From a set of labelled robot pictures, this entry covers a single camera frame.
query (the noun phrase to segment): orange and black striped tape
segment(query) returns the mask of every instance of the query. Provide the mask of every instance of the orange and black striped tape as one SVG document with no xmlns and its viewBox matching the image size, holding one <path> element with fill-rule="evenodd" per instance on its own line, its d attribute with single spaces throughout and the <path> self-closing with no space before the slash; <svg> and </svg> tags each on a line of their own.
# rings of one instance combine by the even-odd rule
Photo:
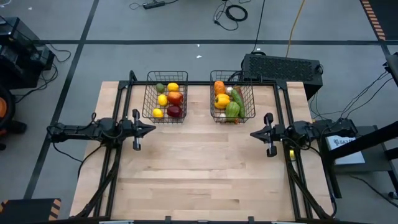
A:
<svg viewBox="0 0 398 224">
<path fill-rule="evenodd" d="M 51 205 L 49 221 L 58 219 L 58 215 L 60 213 L 60 209 L 61 209 L 61 200 L 60 199 L 55 199 L 54 202 Z"/>
<path fill-rule="evenodd" d="M 370 21 L 372 22 L 373 29 L 376 31 L 377 36 L 380 40 L 386 40 L 386 35 L 384 34 L 383 29 L 380 26 L 379 21 L 377 20 L 376 15 L 372 9 L 368 0 L 361 0 L 363 7 L 365 8 L 366 14 L 368 15 Z"/>
<path fill-rule="evenodd" d="M 7 202 L 8 202 L 8 200 L 5 200 L 0 203 L 0 213 L 4 210 L 4 207 L 6 206 Z"/>
</svg>

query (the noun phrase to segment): power strip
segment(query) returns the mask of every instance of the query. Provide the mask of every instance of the power strip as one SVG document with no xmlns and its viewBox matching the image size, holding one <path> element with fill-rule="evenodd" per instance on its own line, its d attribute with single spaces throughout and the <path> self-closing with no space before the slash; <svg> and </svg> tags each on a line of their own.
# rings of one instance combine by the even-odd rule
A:
<svg viewBox="0 0 398 224">
<path fill-rule="evenodd" d="M 148 4 L 143 5 L 143 7 L 144 7 L 144 9 L 152 9 L 152 8 L 160 7 L 160 6 L 164 6 L 164 5 L 166 5 L 166 3 L 164 3 L 164 1 L 161 1 L 161 2 L 148 3 Z"/>
</svg>

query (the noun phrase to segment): black wire basket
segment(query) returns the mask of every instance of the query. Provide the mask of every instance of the black wire basket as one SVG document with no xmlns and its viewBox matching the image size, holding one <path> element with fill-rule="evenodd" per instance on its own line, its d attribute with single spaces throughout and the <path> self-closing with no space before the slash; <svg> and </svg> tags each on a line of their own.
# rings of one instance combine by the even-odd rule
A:
<svg viewBox="0 0 398 224">
<path fill-rule="evenodd" d="M 158 93 L 156 84 L 161 83 L 165 87 L 163 93 Z M 173 106 L 168 102 L 166 106 L 161 106 L 157 100 L 158 96 L 169 94 L 167 85 L 169 83 L 176 83 L 179 86 L 179 92 L 183 96 L 180 105 L 182 114 L 178 118 L 173 118 L 167 114 L 167 108 Z M 142 106 L 142 117 L 150 119 L 153 123 L 183 123 L 187 115 L 187 97 L 188 97 L 188 73 L 184 71 L 151 71 L 147 76 L 147 83 L 145 87 L 144 105 Z M 155 118 L 153 114 L 154 109 L 160 109 L 164 117 Z"/>
<path fill-rule="evenodd" d="M 253 85 L 251 80 L 244 80 L 246 72 L 243 71 L 221 71 L 216 70 L 210 73 L 210 114 L 216 123 L 245 123 L 250 118 L 256 116 L 256 109 L 254 108 L 254 95 L 253 95 Z M 225 114 L 225 110 L 216 108 L 215 106 L 215 81 L 223 81 L 225 88 L 240 86 L 243 105 L 245 109 L 245 117 L 241 118 L 227 118 L 222 116 Z"/>
</svg>

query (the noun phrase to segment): yellow cable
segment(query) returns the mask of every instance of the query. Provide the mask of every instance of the yellow cable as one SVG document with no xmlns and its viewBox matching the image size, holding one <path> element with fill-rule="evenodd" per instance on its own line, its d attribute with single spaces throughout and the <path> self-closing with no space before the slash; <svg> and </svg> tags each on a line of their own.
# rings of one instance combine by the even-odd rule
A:
<svg viewBox="0 0 398 224">
<path fill-rule="evenodd" d="M 297 20 L 299 19 L 299 16 L 300 16 L 300 13 L 301 13 L 301 10 L 302 10 L 302 8 L 303 8 L 304 3 L 305 3 L 305 0 L 303 0 L 303 1 L 301 2 L 301 6 L 300 6 L 300 9 L 298 10 L 298 13 L 297 13 L 297 16 L 296 16 L 296 20 L 294 20 L 292 30 L 290 31 L 290 37 L 289 37 L 289 43 L 288 43 L 288 45 L 287 45 L 286 57 L 287 57 L 287 55 L 289 54 L 290 42 L 292 41 L 293 30 L 294 30 L 294 27 L 296 26 Z"/>
</svg>

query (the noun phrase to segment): butcher block tabletop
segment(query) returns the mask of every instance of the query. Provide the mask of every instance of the butcher block tabletop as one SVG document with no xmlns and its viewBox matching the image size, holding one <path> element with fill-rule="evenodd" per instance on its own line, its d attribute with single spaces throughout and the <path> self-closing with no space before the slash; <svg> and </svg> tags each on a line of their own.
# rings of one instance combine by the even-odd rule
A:
<svg viewBox="0 0 398 224">
<path fill-rule="evenodd" d="M 118 82 L 103 82 L 95 112 L 97 119 L 112 117 Z M 133 86 L 129 106 L 142 111 L 145 86 Z M 155 124 L 141 139 L 141 151 L 132 149 L 133 138 L 123 143 L 113 220 L 219 220 L 294 221 L 282 146 L 267 157 L 267 144 L 249 133 L 264 127 L 263 117 L 273 113 L 278 123 L 272 86 L 254 86 L 256 117 L 244 124 L 218 124 L 210 115 L 210 87 L 188 86 L 187 116 L 182 124 Z M 288 83 L 294 120 L 311 121 L 302 83 Z M 123 93 L 121 105 L 124 104 Z M 287 121 L 283 93 L 280 98 Z M 121 119 L 123 107 L 120 108 Z M 153 124 L 142 118 L 146 124 Z M 90 141 L 86 155 L 98 147 Z M 105 148 L 83 165 L 70 215 L 76 215 L 98 188 Z M 302 151 L 309 191 L 327 213 L 332 213 L 322 161 L 312 151 Z M 302 194 L 297 188 L 301 216 Z M 104 215 L 108 193 L 103 195 Z"/>
</svg>

